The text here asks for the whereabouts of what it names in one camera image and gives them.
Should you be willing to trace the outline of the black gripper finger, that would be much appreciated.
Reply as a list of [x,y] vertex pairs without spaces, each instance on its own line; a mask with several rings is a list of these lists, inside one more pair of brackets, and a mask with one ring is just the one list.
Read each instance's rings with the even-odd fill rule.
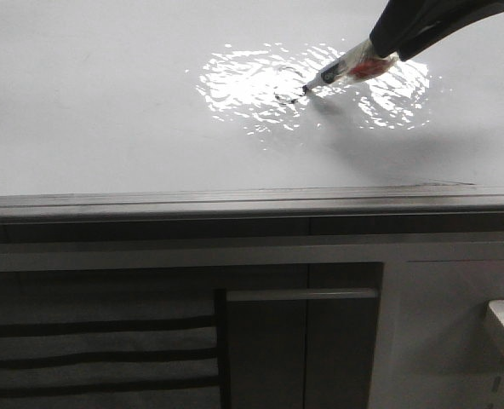
[[390,1],[369,35],[376,53],[379,56],[397,53],[404,40],[419,30],[420,23],[426,22],[429,12],[445,10],[442,1]]
[[444,11],[429,12],[425,23],[399,46],[400,60],[407,61],[460,29],[504,13],[504,1],[442,1]]

